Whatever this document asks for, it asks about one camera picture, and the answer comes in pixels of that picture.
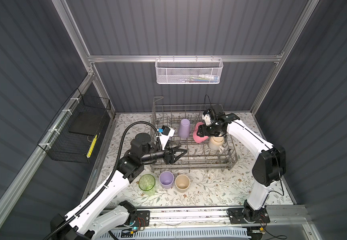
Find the white cup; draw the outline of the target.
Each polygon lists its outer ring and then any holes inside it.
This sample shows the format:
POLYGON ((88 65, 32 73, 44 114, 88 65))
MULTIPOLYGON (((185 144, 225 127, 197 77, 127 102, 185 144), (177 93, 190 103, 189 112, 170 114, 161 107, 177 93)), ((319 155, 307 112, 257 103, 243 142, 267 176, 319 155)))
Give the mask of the white cup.
POLYGON ((218 151, 219 153, 224 152, 224 137, 210 137, 208 141, 208 147, 213 151, 218 151))

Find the light purple cup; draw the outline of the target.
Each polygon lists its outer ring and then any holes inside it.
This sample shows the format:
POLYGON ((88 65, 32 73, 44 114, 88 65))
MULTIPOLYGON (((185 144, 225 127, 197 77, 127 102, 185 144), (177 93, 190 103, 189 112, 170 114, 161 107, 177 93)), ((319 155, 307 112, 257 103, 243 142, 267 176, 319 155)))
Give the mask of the light purple cup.
POLYGON ((178 136, 181 139, 186 139, 189 137, 190 134, 190 121, 188 119, 182 119, 180 121, 179 129, 178 129, 178 136))

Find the pink cup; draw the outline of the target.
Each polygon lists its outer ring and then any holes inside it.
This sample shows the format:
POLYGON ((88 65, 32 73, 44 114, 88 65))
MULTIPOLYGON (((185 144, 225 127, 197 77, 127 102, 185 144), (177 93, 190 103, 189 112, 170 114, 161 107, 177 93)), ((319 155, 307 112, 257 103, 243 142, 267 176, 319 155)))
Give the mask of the pink cup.
POLYGON ((195 125, 194 130, 193 130, 193 134, 192 134, 193 140, 194 140, 196 143, 198 143, 198 144, 200 144, 200 143, 206 141, 206 140, 209 138, 209 136, 200 137, 200 136, 197 135, 198 127, 201 126, 201 125, 203 125, 203 124, 204 124, 204 123, 202 123, 202 122, 198 122, 198 123, 195 125))

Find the beige cup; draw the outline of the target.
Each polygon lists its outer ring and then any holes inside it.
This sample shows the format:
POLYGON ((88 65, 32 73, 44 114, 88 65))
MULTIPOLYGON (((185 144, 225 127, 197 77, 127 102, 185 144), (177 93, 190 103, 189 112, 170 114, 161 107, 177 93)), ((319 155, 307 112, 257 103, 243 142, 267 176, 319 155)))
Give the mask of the beige cup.
POLYGON ((178 175, 175 178, 175 186, 180 193, 185 193, 190 186, 190 179, 186 175, 178 175))

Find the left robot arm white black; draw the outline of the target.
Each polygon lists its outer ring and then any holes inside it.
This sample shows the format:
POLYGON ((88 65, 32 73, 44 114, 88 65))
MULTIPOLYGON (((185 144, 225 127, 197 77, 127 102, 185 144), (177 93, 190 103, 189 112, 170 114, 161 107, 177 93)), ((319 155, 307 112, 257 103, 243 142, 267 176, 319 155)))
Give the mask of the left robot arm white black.
POLYGON ((144 170, 145 165, 159 159, 175 163, 186 154, 180 146, 171 147, 174 129, 166 126, 156 131, 154 143, 147 133, 137 134, 131 148, 121 157, 111 174, 83 202, 64 216, 56 215, 50 222, 51 233, 47 240, 95 240, 115 227, 135 221, 137 209, 129 202, 121 202, 114 210, 101 214, 102 210, 122 190, 127 188, 144 170))

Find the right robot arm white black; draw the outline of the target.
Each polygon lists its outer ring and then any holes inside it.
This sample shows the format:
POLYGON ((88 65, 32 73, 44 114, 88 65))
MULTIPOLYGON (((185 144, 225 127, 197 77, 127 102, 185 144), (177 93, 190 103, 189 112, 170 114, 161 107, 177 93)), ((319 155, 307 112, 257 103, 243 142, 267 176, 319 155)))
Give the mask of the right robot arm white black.
POLYGON ((281 182, 281 177, 286 172, 285 149, 261 138, 234 113, 225 114, 209 109, 203 112, 202 119, 205 124, 198 127, 197 136, 222 137, 229 134, 256 158, 251 171, 255 182, 244 202, 242 215, 248 223, 258 221, 264 214, 264 204, 269 193, 273 192, 274 186, 281 182))

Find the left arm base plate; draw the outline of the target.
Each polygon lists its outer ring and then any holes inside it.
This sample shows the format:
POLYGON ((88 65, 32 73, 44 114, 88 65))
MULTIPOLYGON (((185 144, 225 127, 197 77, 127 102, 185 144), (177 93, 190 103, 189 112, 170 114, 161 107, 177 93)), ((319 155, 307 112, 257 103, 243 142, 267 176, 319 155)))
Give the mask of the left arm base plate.
POLYGON ((151 212, 148 210, 137 210, 131 214, 121 227, 148 227, 150 224, 151 212))

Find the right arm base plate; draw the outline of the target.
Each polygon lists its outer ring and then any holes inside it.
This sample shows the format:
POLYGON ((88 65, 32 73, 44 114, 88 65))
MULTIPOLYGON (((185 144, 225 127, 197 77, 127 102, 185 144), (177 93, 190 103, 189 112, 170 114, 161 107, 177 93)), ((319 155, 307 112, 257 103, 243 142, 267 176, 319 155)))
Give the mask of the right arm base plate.
POLYGON ((270 218, 266 208, 251 210, 250 208, 229 208, 226 210, 231 224, 268 224, 270 218))

